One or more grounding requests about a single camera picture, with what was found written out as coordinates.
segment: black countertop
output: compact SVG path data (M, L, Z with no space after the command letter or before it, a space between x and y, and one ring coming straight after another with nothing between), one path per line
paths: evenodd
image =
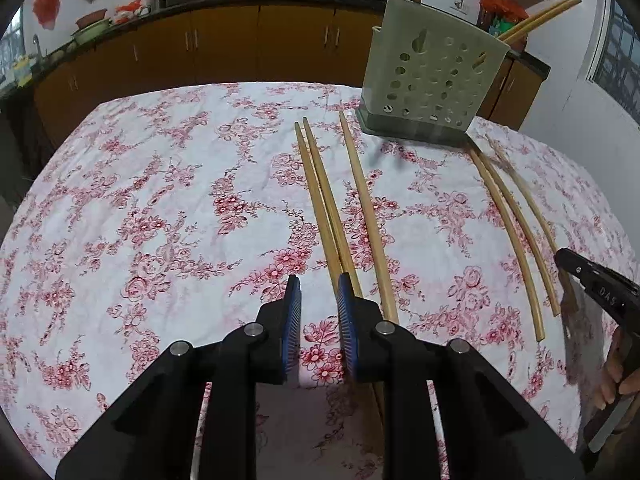
M156 10L155 12L146 14L145 16L141 16L136 18L135 20L131 20L130 22L123 23L121 25L113 25L103 34L101 34L98 38L95 38L93 41L89 41L85 44L77 46L75 49L71 50L64 54L64 56L60 57L55 62L47 63L46 67L42 70L36 71L33 73L32 79L29 83L21 88L16 88L15 86L7 86L4 89L0 90L0 102L16 95L21 94L23 92L31 91L33 86L37 84L39 81L44 79L50 72L55 70L56 67L63 64L64 62L71 61L75 59L80 54L95 48L98 44L108 41L116 36L121 34L125 34L126 32L130 32L135 30L136 28L145 25L145 23L150 23L155 20L160 20L162 18L167 18L169 16L173 16L175 14L180 14L182 12L189 12L190 10L204 9L207 7L217 7L217 6L228 6L228 5L245 5L245 4L280 4L280 3L308 3L314 5L337 5L345 8L352 9L360 9L360 10L370 10L372 12L379 12L383 14L385 12L386 0L195 0L193 2L188 2L185 4L179 4L171 7L167 7L164 9ZM523 52L519 54L510 50L507 53L508 57L513 59L517 59L519 62L523 63L534 72L539 74L541 77L546 79L548 77L550 67L549 65L543 63L539 59L531 56L527 52Z

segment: brown bowl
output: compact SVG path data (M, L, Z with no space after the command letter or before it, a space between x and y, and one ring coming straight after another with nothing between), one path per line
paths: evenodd
M99 22L100 20L103 20L104 19L104 15L106 13L107 13L107 9L94 10L94 12L91 12L91 13L83 16L82 18L80 18L76 22L76 25L78 26L78 28L83 29L85 27L88 27L92 23Z

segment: metal screw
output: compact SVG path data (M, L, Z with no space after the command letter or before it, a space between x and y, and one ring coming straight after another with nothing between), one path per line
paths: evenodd
M186 341L176 341L171 346L169 346L169 352L171 352L172 355L185 355L188 351L189 343L187 343Z
M380 321L376 325L376 331L382 335L389 335L396 331L396 326L389 321Z
M244 326L244 333L250 337L259 336L264 332L264 327L260 323L249 323Z
M464 339L453 339L450 343L449 346L451 346L451 349L457 353L457 354L466 354L467 352L469 352L471 346L469 345L469 343L467 343Z

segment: table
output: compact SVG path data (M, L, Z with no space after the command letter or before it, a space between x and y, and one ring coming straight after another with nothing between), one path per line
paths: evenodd
M529 253L544 303L537 344L513 248L468 156L362 134L359 94L306 83L171 89L102 104L64 142L0 253L0 402L47 472L171 342L222 339L295 273L300 365L288 386L258 388L258 475L381 475L342 382L335 301L293 129L309 118L363 291L378 301L339 110L367 175L401 324L432 342L469 340L575 447L612 321L578 294L566 338ZM505 149L559 246L638 280L628 239L583 168L479 118L469 134L489 156L485 136ZM560 295L540 226L503 178ZM442 442L441 452L446 478Z

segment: faucet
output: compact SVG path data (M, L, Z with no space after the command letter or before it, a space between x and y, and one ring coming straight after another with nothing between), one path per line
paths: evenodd
M38 39L38 35L37 34L33 35L33 44L38 49L38 55L37 55L36 59L37 59L38 62L41 62L42 61L42 51L40 49L40 40Z

